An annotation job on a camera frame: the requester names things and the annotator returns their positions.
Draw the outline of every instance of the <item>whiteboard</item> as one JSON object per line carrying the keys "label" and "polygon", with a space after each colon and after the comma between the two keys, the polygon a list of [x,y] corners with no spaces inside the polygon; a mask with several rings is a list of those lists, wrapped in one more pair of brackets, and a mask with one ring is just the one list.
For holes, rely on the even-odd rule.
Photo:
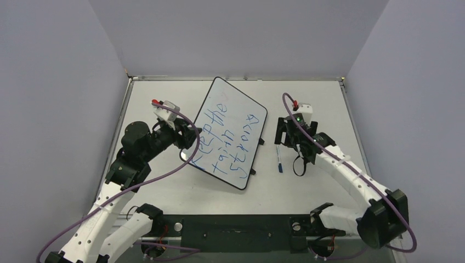
{"label": "whiteboard", "polygon": [[[194,121],[202,133],[190,164],[244,190],[267,114],[261,104],[216,77]],[[181,159],[186,160],[193,151],[194,147],[182,150]]]}

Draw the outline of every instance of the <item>whiteboard frame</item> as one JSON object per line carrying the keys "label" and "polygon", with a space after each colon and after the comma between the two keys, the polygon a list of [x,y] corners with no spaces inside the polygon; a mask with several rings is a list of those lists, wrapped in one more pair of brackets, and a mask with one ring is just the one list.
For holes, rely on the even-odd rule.
{"label": "whiteboard frame", "polygon": [[[263,121],[263,124],[262,124],[262,130],[260,131],[260,137],[259,137],[259,141],[260,141],[260,139],[262,138],[262,135],[263,135],[263,129],[265,128],[266,118],[268,117],[268,110],[266,109],[265,106],[263,106],[262,104],[258,103],[258,102],[257,102],[256,100],[254,100],[253,98],[250,98],[247,94],[245,94],[245,93],[242,92],[240,89],[236,88],[236,87],[233,86],[231,83],[229,83],[227,80],[225,80],[225,79],[223,79],[223,78],[221,78],[221,77],[215,77],[215,78],[212,80],[212,84],[210,85],[210,88],[208,88],[207,95],[205,95],[205,99],[203,100],[202,105],[200,106],[199,112],[197,113],[197,116],[195,116],[194,124],[195,124],[195,122],[197,121],[197,118],[199,117],[200,112],[202,111],[203,105],[205,104],[205,101],[207,101],[208,95],[210,94],[210,91],[212,90],[213,84],[215,83],[215,80],[216,80],[217,78],[223,80],[223,81],[226,82],[229,86],[235,88],[238,92],[242,93],[243,95],[245,95],[246,97],[248,97],[249,99],[251,99],[253,102],[255,102],[256,104],[258,104],[259,106],[261,106],[262,108],[265,109],[266,114],[265,114],[265,120]],[[195,167],[195,169],[198,169],[198,170],[200,170],[200,171],[202,171],[202,172],[204,172],[204,173],[206,173],[206,174],[209,174],[209,175],[215,177],[215,178],[218,179],[218,180],[221,180],[222,182],[227,183],[228,185],[230,185],[230,186],[232,186],[232,187],[234,187],[234,188],[237,188],[237,189],[239,189],[239,190],[245,190],[245,189],[247,188],[247,185],[248,185],[248,181],[249,181],[249,179],[250,179],[250,176],[253,175],[253,174],[251,174],[251,172],[252,172],[252,171],[255,171],[255,169],[253,169],[253,163],[254,163],[254,161],[255,161],[255,157],[257,156],[257,152],[258,152],[258,147],[259,147],[259,146],[260,146],[260,142],[257,143],[257,148],[255,149],[255,154],[253,155],[252,164],[251,164],[251,167],[250,167],[250,171],[248,172],[247,182],[246,182],[246,185],[244,186],[244,188],[239,188],[239,187],[237,187],[237,186],[235,186],[235,185],[233,185],[233,184],[230,184],[229,182],[226,182],[225,180],[223,180],[223,179],[221,179],[221,178],[215,176],[214,174],[211,174],[211,173],[209,173],[209,172],[207,172],[207,171],[205,171],[205,170],[200,169],[199,167],[193,165],[193,164],[190,163],[190,162],[189,162],[189,165]],[[181,157],[181,153],[182,153],[182,152],[183,152],[183,150],[180,150],[180,151],[179,151],[179,158],[181,159],[181,161],[186,161],[186,160],[184,160],[184,159]]]}

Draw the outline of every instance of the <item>red wire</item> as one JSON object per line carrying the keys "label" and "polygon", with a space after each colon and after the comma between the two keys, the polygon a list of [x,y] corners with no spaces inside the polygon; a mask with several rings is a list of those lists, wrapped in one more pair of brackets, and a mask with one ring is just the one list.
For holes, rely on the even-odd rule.
{"label": "red wire", "polygon": [[332,243],[334,243],[334,238],[335,238],[335,237],[336,237],[336,235],[333,235],[333,238],[331,239],[331,242],[328,244],[328,247],[329,247]]}
{"label": "red wire", "polygon": [[163,237],[165,237],[166,233],[168,233],[168,225],[165,225],[165,231],[164,231],[164,233],[161,235],[160,240],[158,241],[160,244],[162,244],[162,243],[161,243],[161,240],[163,239]]}

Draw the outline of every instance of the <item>black cable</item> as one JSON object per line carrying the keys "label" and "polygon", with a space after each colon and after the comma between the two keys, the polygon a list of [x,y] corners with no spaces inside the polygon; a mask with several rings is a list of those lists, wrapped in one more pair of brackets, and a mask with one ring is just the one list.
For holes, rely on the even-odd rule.
{"label": "black cable", "polygon": [[307,164],[305,163],[304,159],[302,158],[302,161],[304,162],[304,172],[302,172],[301,175],[298,175],[297,172],[296,172],[296,161],[297,159],[299,159],[300,156],[297,156],[296,159],[294,159],[294,162],[292,163],[292,170],[294,170],[294,174],[296,176],[304,176],[305,172],[307,171]]}
{"label": "black cable", "polygon": [[155,131],[155,128],[157,128],[160,125],[160,122],[155,123],[155,125],[152,127],[152,132]]}
{"label": "black cable", "polygon": [[128,210],[128,213],[126,214],[126,220],[129,221],[129,219],[128,219],[129,213],[131,212],[131,210],[132,210],[134,207],[139,208],[137,205],[133,205],[133,206]]}
{"label": "black cable", "polygon": [[314,246],[316,246],[316,247],[325,247],[325,246],[322,246],[322,245],[317,244],[317,242],[320,241],[320,240],[322,240],[322,239],[325,238],[325,237],[332,237],[332,236],[335,235],[337,232],[338,232],[338,230],[334,230],[332,233],[329,233],[329,234],[326,234],[326,235],[321,236],[321,237],[319,237],[319,238],[316,238],[316,239],[313,239],[313,240],[311,240],[311,241],[308,241],[308,243],[309,243],[310,245],[314,245]]}

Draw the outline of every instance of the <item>metal edge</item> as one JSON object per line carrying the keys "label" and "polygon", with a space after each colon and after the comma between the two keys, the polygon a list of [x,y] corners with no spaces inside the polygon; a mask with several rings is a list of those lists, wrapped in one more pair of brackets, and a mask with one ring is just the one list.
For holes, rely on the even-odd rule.
{"label": "metal edge", "polygon": [[99,188],[97,190],[97,193],[95,194],[95,197],[97,197],[97,195],[99,194],[102,184],[105,181],[106,173],[110,169],[111,160],[113,160],[113,155],[115,154],[115,148],[116,148],[116,145],[118,144],[118,138],[120,137],[121,126],[123,126],[123,121],[126,115],[126,110],[128,108],[129,99],[131,98],[131,92],[132,92],[133,86],[134,86],[133,78],[129,78],[128,86],[126,87],[126,93],[124,95],[123,103],[121,105],[120,116],[118,118],[118,122],[116,123],[115,132],[113,133],[113,139],[111,140],[110,149],[109,149],[108,156],[105,162],[105,168],[103,170],[102,178],[100,180]]}
{"label": "metal edge", "polygon": [[133,81],[213,81],[216,77],[221,77],[226,81],[341,81],[341,77],[273,77],[273,76],[206,76],[206,77],[174,77],[174,76],[134,76]]}
{"label": "metal edge", "polygon": [[[402,239],[394,239],[390,242],[390,245],[393,246],[393,247],[401,247],[401,248],[404,248],[404,246],[402,245]],[[407,257],[405,256],[405,253],[402,253],[402,252],[399,252],[399,251],[395,251],[395,250],[391,250],[391,252],[393,253],[393,256],[394,256],[394,260],[396,263],[407,263]]]}
{"label": "metal edge", "polygon": [[373,177],[370,171],[370,166],[368,165],[368,160],[365,155],[365,150],[363,148],[362,141],[360,139],[359,131],[357,130],[357,126],[355,125],[354,116],[352,115],[352,111],[350,110],[350,105],[349,105],[349,100],[347,99],[347,95],[346,95],[347,91],[345,89],[344,80],[339,81],[339,86],[341,87],[342,97],[344,97],[345,106],[347,108],[347,111],[349,112],[349,118],[350,118],[350,122],[352,123],[352,128],[354,129],[355,138],[357,139],[357,143],[359,144],[360,153],[364,161],[365,170],[370,177]]}
{"label": "metal edge", "polygon": [[[368,165],[368,160],[367,160],[366,155],[365,155],[365,150],[363,148],[363,144],[362,144],[362,142],[360,140],[360,135],[359,135],[359,132],[357,130],[357,126],[355,125],[355,122],[354,122],[354,117],[353,117],[352,111],[350,109],[349,101],[347,99],[347,95],[346,95],[347,90],[345,89],[344,79],[339,81],[339,86],[341,86],[342,96],[344,97],[345,106],[347,107],[347,111],[349,112],[350,122],[352,123],[352,127],[354,128],[355,137],[356,137],[357,142],[359,144],[360,153],[361,153],[362,159],[364,161],[364,166],[365,166],[366,172],[368,173],[368,175],[370,177],[373,177],[372,174],[371,174],[371,171],[370,171],[370,166]],[[402,240],[403,239],[396,238],[396,239],[391,241],[390,245],[393,246],[393,247],[402,247],[403,248],[404,246],[403,246]],[[401,253],[401,252],[398,252],[398,251],[395,251],[395,250],[392,250],[392,253],[393,253],[394,260],[395,260],[396,263],[407,263],[407,258],[405,257],[404,253]]]}

